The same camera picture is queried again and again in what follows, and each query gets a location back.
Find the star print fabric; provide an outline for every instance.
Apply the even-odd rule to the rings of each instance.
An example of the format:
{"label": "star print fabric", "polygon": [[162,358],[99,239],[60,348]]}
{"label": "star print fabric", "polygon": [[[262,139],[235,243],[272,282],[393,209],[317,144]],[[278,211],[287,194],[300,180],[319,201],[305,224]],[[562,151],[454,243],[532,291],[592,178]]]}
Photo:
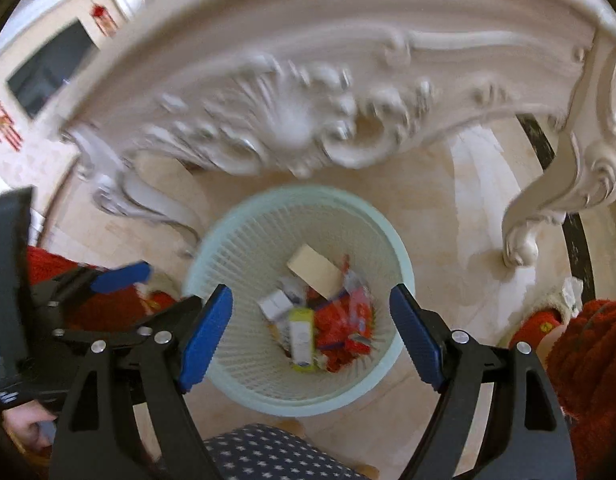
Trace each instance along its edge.
{"label": "star print fabric", "polygon": [[368,480],[306,441],[251,424],[205,441],[226,480]]}

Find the red lantern ornament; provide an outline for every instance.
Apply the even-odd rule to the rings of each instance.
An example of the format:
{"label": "red lantern ornament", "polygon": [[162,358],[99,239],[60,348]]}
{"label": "red lantern ornament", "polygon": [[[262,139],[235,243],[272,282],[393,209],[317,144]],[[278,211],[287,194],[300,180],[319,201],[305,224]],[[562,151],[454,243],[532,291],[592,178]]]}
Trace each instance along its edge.
{"label": "red lantern ornament", "polygon": [[112,38],[115,35],[119,27],[117,26],[117,23],[115,23],[115,20],[112,19],[112,16],[106,7],[93,2],[90,15],[93,20],[95,20],[95,23],[97,23],[99,30],[104,36]]}
{"label": "red lantern ornament", "polygon": [[13,149],[18,152],[21,149],[23,139],[15,130],[15,123],[12,118],[3,109],[0,103],[0,142],[2,142],[2,136]]}

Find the white carved table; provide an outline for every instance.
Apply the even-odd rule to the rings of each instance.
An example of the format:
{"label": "white carved table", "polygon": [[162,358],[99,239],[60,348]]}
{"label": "white carved table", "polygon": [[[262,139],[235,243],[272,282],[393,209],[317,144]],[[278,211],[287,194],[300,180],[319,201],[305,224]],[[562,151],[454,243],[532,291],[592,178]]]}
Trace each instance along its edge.
{"label": "white carved table", "polygon": [[150,150],[233,174],[363,168],[515,113],[561,125],[510,204],[504,259],[543,221],[616,198],[616,15],[605,0],[155,0],[40,118],[73,140],[112,214],[199,223],[148,186]]}

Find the black screen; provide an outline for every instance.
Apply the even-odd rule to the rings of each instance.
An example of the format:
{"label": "black screen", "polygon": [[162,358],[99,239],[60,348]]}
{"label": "black screen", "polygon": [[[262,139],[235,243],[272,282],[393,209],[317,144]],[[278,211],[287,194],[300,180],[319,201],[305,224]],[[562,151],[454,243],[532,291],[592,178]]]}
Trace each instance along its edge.
{"label": "black screen", "polygon": [[64,28],[37,50],[8,79],[10,91],[34,118],[48,99],[66,82],[94,46],[79,20]]}

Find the tile floor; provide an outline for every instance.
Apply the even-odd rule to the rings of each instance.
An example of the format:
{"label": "tile floor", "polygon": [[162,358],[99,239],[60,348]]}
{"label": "tile floor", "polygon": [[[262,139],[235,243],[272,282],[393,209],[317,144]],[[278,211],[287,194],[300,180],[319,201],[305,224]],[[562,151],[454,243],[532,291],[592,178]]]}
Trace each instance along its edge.
{"label": "tile floor", "polygon": [[[146,156],[146,180],[187,202],[210,226],[241,200],[291,176],[240,178],[186,172],[178,162]],[[416,296],[447,324],[495,344],[515,322],[524,302],[569,274],[562,231],[546,226],[535,269],[507,269],[501,259],[500,223],[507,203],[541,173],[516,120],[473,128],[427,150],[413,151],[361,171],[328,169],[310,182],[340,187],[368,200],[402,237],[412,260]],[[89,202],[86,184],[67,186],[53,216],[45,247],[66,257],[104,266],[137,259],[184,280],[189,260],[176,255],[179,237],[167,226],[114,218]],[[598,297],[616,297],[616,205],[582,215],[595,269]],[[488,413],[489,389],[474,418],[460,469],[476,458]],[[349,464],[377,466],[382,480],[398,478],[434,409],[437,396],[423,384],[407,354],[382,382],[353,404],[303,420],[310,440]],[[186,401],[202,437],[270,416],[236,405],[208,380]],[[157,452],[143,407],[138,421],[147,447]]]}

